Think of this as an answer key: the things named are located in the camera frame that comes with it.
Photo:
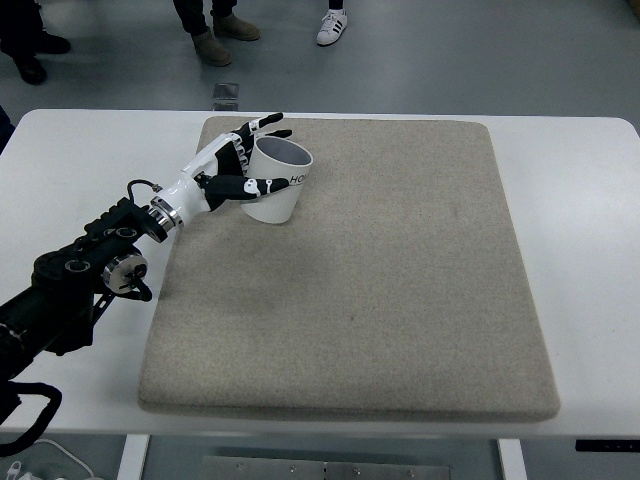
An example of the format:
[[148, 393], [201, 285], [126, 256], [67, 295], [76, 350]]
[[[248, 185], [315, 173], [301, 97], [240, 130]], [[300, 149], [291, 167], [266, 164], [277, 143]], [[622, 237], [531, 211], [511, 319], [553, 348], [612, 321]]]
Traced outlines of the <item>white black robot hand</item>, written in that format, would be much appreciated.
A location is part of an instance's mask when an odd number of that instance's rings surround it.
[[283, 118], [283, 114], [274, 113], [252, 119], [216, 137], [180, 171], [173, 185], [151, 200], [150, 212], [168, 228], [182, 227], [227, 200], [256, 200], [287, 188], [289, 181], [284, 178], [248, 176], [258, 131]]

